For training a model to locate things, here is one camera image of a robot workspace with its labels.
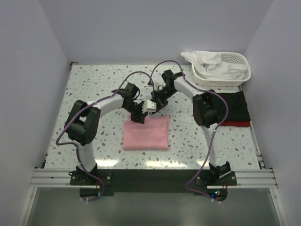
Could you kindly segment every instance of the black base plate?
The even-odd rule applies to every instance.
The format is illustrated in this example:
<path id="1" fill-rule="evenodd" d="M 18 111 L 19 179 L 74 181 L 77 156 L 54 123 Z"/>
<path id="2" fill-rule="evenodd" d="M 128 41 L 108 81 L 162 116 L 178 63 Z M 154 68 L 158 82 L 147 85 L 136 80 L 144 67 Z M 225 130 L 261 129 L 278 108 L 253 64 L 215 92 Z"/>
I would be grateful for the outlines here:
<path id="1" fill-rule="evenodd" d="M 197 171 L 195 169 L 95 169 L 91 173 L 104 182 L 104 196 L 113 196 L 115 192 L 190 193 L 184 186 Z M 81 170 L 74 171 L 70 175 L 72 176 L 70 185 L 96 185 L 96 181 Z M 229 186 L 237 185 L 233 171 L 215 183 L 210 183 L 207 175 L 210 175 L 210 170 L 202 170 L 199 179 L 191 183 L 190 188 L 207 194 L 207 186 L 224 186 L 227 182 Z"/>

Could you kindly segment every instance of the white cloth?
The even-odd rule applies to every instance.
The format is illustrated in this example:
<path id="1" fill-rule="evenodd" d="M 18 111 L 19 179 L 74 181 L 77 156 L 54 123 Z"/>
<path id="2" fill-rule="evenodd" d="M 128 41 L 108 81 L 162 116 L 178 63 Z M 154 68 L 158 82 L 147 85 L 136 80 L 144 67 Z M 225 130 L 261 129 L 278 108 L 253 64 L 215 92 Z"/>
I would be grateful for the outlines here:
<path id="1" fill-rule="evenodd" d="M 248 65 L 238 65 L 222 61 L 218 52 L 193 51 L 182 52 L 181 56 L 194 65 L 195 69 L 210 80 L 242 80 Z"/>

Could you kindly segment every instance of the black cloth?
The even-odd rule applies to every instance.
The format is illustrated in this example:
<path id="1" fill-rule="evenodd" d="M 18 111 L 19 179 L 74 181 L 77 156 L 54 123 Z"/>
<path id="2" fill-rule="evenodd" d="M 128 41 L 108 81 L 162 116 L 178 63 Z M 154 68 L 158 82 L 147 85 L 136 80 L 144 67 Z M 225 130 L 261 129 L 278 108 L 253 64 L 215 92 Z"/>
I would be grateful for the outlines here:
<path id="1" fill-rule="evenodd" d="M 218 93 L 228 104 L 229 114 L 226 121 L 250 121 L 250 114 L 243 91 L 237 93 Z M 217 108 L 221 119 L 225 117 L 226 107 L 215 95 L 211 95 L 211 101 L 215 108 Z"/>

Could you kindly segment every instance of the metal extrusion frame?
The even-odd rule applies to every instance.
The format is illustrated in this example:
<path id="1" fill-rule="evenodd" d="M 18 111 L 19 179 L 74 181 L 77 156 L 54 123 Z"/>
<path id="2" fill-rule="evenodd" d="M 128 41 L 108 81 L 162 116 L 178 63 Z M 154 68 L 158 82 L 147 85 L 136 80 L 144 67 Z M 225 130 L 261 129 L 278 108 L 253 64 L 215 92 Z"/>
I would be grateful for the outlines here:
<path id="1" fill-rule="evenodd" d="M 95 186 L 71 186 L 69 172 L 74 169 L 35 169 L 30 189 L 25 200 L 24 208 L 18 226 L 27 225 L 35 195 L 38 188 L 95 188 Z M 246 169 L 234 170 L 237 186 L 228 188 L 269 188 L 281 226 L 288 226 L 284 210 L 279 199 L 277 182 L 272 169 Z M 221 186 L 208 186 L 208 189 L 221 188 Z"/>

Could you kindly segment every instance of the gray floor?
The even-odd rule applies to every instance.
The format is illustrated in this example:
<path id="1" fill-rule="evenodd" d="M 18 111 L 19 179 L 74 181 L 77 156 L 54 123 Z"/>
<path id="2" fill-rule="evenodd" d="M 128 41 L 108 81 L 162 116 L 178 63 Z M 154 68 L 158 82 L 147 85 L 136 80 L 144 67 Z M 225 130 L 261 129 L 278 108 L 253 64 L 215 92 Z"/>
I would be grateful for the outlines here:
<path id="1" fill-rule="evenodd" d="M 278 226 L 269 189 L 232 189 L 222 207 L 193 194 L 118 193 L 88 204 L 79 189 L 39 189 L 29 226 Z"/>

